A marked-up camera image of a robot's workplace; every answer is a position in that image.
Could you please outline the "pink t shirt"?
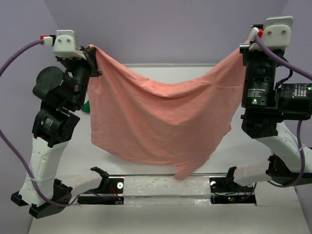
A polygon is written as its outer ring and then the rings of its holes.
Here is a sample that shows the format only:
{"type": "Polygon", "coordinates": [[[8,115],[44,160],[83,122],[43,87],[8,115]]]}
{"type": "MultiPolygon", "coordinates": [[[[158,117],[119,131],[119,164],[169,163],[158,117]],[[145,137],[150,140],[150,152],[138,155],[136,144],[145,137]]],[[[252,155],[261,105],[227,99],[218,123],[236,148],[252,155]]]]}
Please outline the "pink t shirt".
{"type": "Polygon", "coordinates": [[[242,100],[245,67],[233,51],[204,75],[167,84],[146,78],[96,50],[91,78],[91,142],[130,162],[176,166],[185,180],[231,130],[242,100]]]}

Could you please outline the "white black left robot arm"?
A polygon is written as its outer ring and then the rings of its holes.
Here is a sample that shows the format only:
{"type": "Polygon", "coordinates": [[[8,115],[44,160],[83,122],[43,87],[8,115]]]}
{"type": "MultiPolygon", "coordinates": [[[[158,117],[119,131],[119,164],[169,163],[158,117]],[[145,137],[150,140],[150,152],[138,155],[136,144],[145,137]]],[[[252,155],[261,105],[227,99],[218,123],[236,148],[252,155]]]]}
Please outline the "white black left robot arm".
{"type": "Polygon", "coordinates": [[[101,75],[93,47],[57,60],[64,69],[46,67],[37,76],[33,94],[41,106],[32,128],[32,156],[23,187],[11,196],[18,206],[29,205],[30,215],[37,219],[60,213],[80,194],[104,192],[109,182],[108,173],[98,167],[68,182],[56,178],[60,158],[79,122],[75,112],[84,105],[89,79],[101,75]]]}

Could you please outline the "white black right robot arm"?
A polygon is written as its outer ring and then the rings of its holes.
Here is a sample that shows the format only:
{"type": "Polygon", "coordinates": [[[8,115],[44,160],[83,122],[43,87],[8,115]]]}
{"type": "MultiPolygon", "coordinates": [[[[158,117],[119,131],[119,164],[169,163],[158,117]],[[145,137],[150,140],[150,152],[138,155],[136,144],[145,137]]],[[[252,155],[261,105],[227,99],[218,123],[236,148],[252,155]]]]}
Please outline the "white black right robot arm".
{"type": "Polygon", "coordinates": [[[312,116],[312,86],[309,83],[275,82],[275,71],[284,62],[283,50],[276,49],[278,60],[263,51],[242,44],[239,51],[246,68],[242,96],[242,130],[267,146],[272,155],[264,162],[231,167],[224,179],[229,191],[241,186],[268,181],[276,187],[310,184],[312,150],[285,125],[286,120],[302,123],[312,116]]]}

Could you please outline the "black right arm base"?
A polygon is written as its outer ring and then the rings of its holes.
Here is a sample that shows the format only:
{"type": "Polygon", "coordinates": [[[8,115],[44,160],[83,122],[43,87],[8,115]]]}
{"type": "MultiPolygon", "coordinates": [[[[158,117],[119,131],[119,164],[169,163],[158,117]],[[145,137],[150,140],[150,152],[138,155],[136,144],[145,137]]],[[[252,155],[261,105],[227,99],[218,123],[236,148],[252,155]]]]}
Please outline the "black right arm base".
{"type": "Polygon", "coordinates": [[[225,177],[210,177],[210,202],[216,204],[256,204],[254,186],[226,183],[225,177]]]}

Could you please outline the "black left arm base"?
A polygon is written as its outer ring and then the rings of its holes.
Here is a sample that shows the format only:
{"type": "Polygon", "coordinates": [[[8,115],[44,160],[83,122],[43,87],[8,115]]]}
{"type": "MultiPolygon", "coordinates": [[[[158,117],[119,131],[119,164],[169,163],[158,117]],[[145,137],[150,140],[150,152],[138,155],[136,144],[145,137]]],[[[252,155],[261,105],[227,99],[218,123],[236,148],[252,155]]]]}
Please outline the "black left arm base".
{"type": "Polygon", "coordinates": [[[123,205],[124,177],[111,176],[107,185],[97,190],[91,190],[80,195],[79,205],[123,205]]]}

